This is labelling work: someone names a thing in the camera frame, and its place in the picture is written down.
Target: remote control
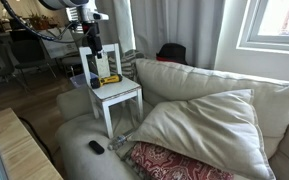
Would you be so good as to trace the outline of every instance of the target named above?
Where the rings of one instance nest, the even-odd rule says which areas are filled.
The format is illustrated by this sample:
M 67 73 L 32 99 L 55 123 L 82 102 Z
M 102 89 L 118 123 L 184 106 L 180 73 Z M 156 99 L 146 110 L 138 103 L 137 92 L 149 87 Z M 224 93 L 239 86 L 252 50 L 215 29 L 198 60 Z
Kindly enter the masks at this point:
M 88 145 L 90 145 L 90 147 L 96 152 L 96 154 L 103 154 L 105 151 L 104 148 L 94 140 L 90 141 Z

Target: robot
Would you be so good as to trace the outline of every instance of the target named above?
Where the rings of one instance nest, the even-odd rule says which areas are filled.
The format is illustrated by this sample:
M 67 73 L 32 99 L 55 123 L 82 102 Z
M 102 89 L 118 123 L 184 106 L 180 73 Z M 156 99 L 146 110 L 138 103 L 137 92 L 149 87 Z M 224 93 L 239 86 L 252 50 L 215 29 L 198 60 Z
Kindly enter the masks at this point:
M 58 37 L 50 37 L 40 34 L 39 32 L 31 29 L 30 27 L 25 25 L 18 16 L 16 16 L 15 12 L 11 8 L 7 0 L 0 1 L 3 4 L 4 8 L 7 10 L 7 12 L 10 14 L 10 16 L 18 23 L 20 23 L 27 31 L 44 40 L 61 43 L 61 35 Z M 44 7 L 50 10 L 59 10 L 67 7 L 77 7 L 80 22 L 73 22 L 69 26 L 72 26 L 74 24 L 76 25 L 76 23 L 81 23 L 83 27 L 83 32 L 87 37 L 88 45 L 92 50 L 92 54 L 96 55 L 97 58 L 102 58 L 102 43 L 100 37 L 98 36 L 100 31 L 97 21 L 108 20 L 109 17 L 106 14 L 98 13 L 95 5 L 95 0 L 39 0 L 39 2 Z

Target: wooden floor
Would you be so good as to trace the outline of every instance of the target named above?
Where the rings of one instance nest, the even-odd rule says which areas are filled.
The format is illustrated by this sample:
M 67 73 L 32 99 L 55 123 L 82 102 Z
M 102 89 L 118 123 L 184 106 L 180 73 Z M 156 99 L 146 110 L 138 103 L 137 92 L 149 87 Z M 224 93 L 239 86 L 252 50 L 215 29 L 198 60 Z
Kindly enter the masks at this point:
M 12 108 L 17 116 L 27 119 L 48 146 L 55 160 L 55 167 L 66 177 L 61 151 L 55 140 L 55 133 L 63 124 L 56 105 L 58 94 L 72 89 L 71 82 L 59 72 L 55 79 L 50 71 L 27 74 L 30 92 L 27 93 L 16 81 L 0 87 L 0 110 Z

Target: sofa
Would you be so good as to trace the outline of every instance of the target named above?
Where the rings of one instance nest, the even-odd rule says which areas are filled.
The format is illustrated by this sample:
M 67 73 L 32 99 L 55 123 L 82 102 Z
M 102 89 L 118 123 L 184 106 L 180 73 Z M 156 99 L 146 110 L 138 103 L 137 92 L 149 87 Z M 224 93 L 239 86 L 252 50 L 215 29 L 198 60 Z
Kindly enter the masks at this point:
M 137 59 L 136 69 L 138 83 L 141 84 L 143 90 L 144 120 L 137 119 L 136 109 L 132 106 L 131 101 L 127 101 L 126 106 L 120 104 L 112 106 L 110 112 L 114 136 L 141 127 L 144 124 L 143 121 L 152 118 L 152 111 L 156 107 L 160 107 L 162 103 L 189 102 L 192 99 L 216 93 L 247 89 L 247 92 L 251 92 L 253 96 L 250 106 L 253 109 L 255 120 L 258 122 L 256 125 L 259 135 L 258 144 L 263 146 L 263 159 L 268 159 L 267 167 L 271 168 L 274 175 L 270 178 L 254 178 L 254 176 L 244 176 L 243 173 L 238 174 L 235 173 L 236 171 L 231 171 L 234 179 L 289 179 L 288 81 L 204 70 L 150 59 Z M 56 139 L 61 148 L 68 178 L 80 180 L 141 179 L 132 166 L 121 160 L 119 154 L 121 152 L 117 153 L 107 149 L 111 140 L 107 137 L 104 120 L 94 118 L 88 91 L 88 88 L 84 86 L 57 97 L 57 104 L 65 123 L 58 129 Z M 224 105 L 218 107 L 219 109 L 225 109 L 225 101 L 223 102 Z M 201 138 L 208 142 L 208 136 Z M 104 147 L 105 152 L 101 155 L 94 153 L 88 145 L 91 140 L 96 140 Z M 215 148 L 217 151 L 220 150 L 221 154 L 227 147 Z

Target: red patterned pillow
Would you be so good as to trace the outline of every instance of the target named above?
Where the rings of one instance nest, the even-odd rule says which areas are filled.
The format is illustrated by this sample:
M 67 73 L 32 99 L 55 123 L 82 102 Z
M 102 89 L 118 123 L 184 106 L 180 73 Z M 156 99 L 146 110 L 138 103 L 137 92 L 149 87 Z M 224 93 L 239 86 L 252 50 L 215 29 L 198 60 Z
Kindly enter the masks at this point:
M 131 159 L 153 179 L 233 179 L 233 174 L 223 172 L 198 160 L 145 142 L 138 142 L 134 146 Z

